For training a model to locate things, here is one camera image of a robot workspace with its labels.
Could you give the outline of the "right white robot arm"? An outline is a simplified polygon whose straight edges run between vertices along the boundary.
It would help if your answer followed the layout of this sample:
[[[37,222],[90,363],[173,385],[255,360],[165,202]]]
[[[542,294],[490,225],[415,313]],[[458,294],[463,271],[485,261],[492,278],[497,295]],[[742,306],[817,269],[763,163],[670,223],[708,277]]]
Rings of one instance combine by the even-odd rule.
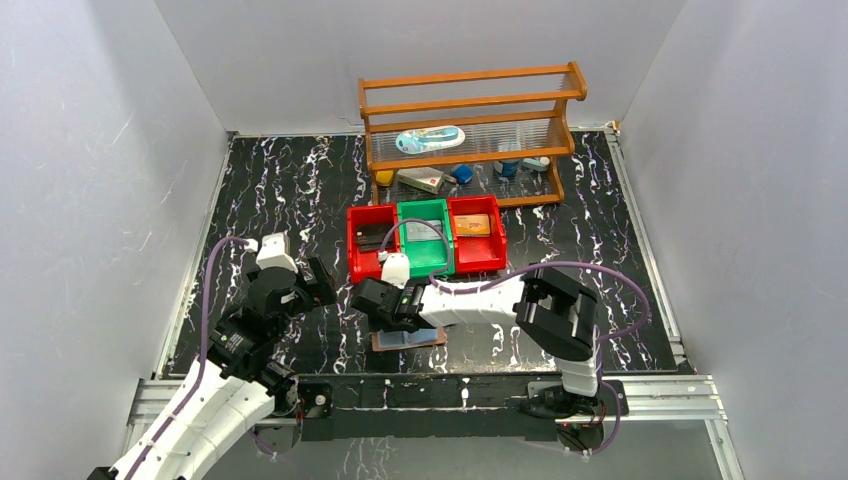
[[[596,294],[558,267],[531,265],[488,282],[414,278],[403,253],[381,253],[379,277],[352,290],[350,305],[373,333],[397,337],[454,325],[512,325],[552,356],[565,405],[590,413],[603,399]]]

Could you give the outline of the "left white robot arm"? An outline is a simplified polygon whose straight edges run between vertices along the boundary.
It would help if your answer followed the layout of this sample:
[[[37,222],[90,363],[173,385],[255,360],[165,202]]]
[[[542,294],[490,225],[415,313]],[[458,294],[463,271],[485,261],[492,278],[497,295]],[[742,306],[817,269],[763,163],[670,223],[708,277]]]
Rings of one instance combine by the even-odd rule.
[[[213,269],[221,251],[237,245],[253,256],[247,292],[210,322]],[[274,358],[289,325],[336,303],[322,260],[300,268],[284,233],[261,240],[227,236],[204,269],[199,355],[172,398],[135,443],[92,479],[200,479],[256,424],[286,416],[300,404],[299,377]]]

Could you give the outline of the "pink leather card holder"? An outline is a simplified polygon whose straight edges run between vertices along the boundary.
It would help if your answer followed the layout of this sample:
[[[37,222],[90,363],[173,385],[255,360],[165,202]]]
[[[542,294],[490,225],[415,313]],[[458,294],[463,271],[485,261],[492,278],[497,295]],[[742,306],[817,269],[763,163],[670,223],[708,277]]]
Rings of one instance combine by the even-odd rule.
[[[443,328],[419,329],[412,333],[378,331],[371,335],[371,346],[375,352],[387,352],[443,345],[446,340]]]

